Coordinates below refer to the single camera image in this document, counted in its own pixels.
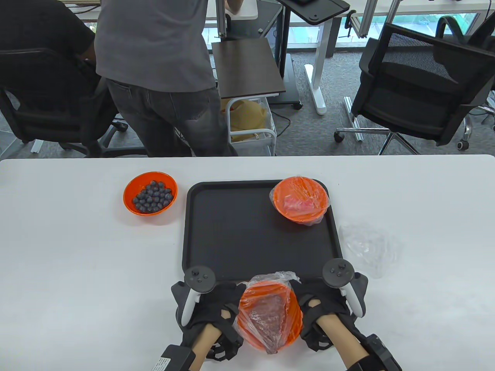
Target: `black tray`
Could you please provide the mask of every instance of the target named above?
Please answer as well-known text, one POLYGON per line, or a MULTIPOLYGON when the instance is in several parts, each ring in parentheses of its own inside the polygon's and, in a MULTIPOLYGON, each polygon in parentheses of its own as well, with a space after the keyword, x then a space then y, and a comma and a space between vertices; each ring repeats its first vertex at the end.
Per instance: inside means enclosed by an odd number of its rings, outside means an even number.
POLYGON ((332 207, 319 224, 291 222, 269 198, 278 182, 194 185, 187 196, 183 270, 205 265, 218 281, 277 271, 293 271, 302 279, 321 277, 329 259, 342 257, 332 207))

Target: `label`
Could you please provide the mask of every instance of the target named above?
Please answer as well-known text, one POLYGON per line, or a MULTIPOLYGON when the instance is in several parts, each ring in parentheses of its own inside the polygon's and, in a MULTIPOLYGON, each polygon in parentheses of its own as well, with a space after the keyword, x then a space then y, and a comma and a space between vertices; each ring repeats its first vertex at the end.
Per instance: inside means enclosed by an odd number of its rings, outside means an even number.
POLYGON ((170 358, 161 357, 151 371, 165 371, 169 363, 170 358))

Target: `orange bowl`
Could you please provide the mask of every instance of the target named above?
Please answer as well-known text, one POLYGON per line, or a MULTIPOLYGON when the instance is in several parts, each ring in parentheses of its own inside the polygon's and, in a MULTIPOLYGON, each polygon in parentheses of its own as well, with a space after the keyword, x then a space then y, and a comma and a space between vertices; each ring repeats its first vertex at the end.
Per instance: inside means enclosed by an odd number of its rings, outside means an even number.
POLYGON ((170 206, 174 204, 175 200, 177 199, 177 190, 178 190, 177 183, 175 182, 174 178, 172 178, 170 175, 158 171, 151 171, 149 173, 144 173, 135 177, 129 182, 129 184, 127 184, 127 187, 125 187, 124 190, 124 205, 127 207, 127 210, 129 210, 131 213, 136 215, 142 215, 142 216, 158 215, 163 213, 165 210, 167 210, 168 208, 170 208, 170 206), (134 197, 138 195, 139 192, 145 189, 146 186, 151 183, 151 181, 164 182, 165 186, 172 190, 172 195, 174 196, 174 199, 170 201, 168 206, 164 207, 160 211, 151 214, 144 214, 138 209, 136 209, 132 200, 134 199, 134 197))
POLYGON ((325 189, 317 181, 305 177, 291 177, 284 179, 275 187, 273 204, 277 211, 287 219, 307 224, 322 218, 330 205, 330 199, 325 189), (306 212, 291 210, 286 206, 290 197, 294 203, 307 207, 306 212))
MULTIPOLYGON (((246 321, 248 321, 246 315, 248 315, 255 308, 256 303, 259 299, 262 299, 267 295, 279 294, 282 296, 282 298, 285 299, 287 289, 287 286, 279 282, 260 282, 246 289, 246 291, 244 292, 239 303, 237 325, 239 326, 239 329, 241 331, 241 336, 254 348, 261 351, 266 350, 263 343, 249 331, 248 325, 246 323, 246 321)), ((290 293, 289 302, 287 304, 288 307, 286 322, 290 322, 291 327, 289 335, 287 337, 287 341, 280 349, 284 349, 292 345, 302 331, 302 312, 299 307, 299 303, 297 301, 294 290, 289 290, 290 293)))

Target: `black glove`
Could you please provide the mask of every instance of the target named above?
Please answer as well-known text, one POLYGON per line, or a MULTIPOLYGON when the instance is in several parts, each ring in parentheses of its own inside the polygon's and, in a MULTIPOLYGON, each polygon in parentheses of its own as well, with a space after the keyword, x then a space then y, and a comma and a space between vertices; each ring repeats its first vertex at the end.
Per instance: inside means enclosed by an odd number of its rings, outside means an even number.
POLYGON ((314 351, 330 348, 333 344, 316 323, 316 320, 321 316, 328 314, 336 314, 341 322, 353 334, 359 333, 354 326, 355 316, 350 315, 349 307, 346 303, 346 298, 341 295, 337 288, 331 288, 323 282, 321 278, 303 281, 291 281, 291 286, 296 293, 297 301, 304 314, 301 331, 301 338, 306 342, 308 347, 314 351), (320 305, 310 307, 309 302, 312 299, 321 301, 320 305))
POLYGON ((233 358, 243 344, 242 337, 234 330, 232 324, 239 313, 239 301, 245 289, 244 284, 226 282, 216 285, 212 292, 201 295, 189 323, 185 327, 180 326, 183 332, 181 345, 192 348, 204 327, 212 324, 222 332, 222 335, 218 339, 218 345, 212 348, 207 358, 217 361, 233 358), (222 317, 222 309, 230 312, 229 319, 222 317), (223 352, 225 356, 216 357, 223 352))

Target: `chair wheel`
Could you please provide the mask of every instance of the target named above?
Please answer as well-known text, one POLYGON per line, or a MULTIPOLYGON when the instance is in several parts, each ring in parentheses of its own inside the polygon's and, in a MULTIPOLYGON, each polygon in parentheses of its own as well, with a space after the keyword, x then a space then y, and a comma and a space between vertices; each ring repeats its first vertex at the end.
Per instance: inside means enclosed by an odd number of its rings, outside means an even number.
POLYGON ((126 132, 127 129, 129 128, 129 125, 124 122, 114 121, 112 125, 115 126, 117 128, 117 131, 121 133, 126 132))
POLYGON ((457 142, 457 149, 459 151, 465 151, 469 148, 469 142, 466 140, 460 140, 457 142))
POLYGON ((340 143, 344 140, 344 134, 340 134, 339 132, 335 132, 334 133, 334 140, 337 142, 337 143, 340 143))

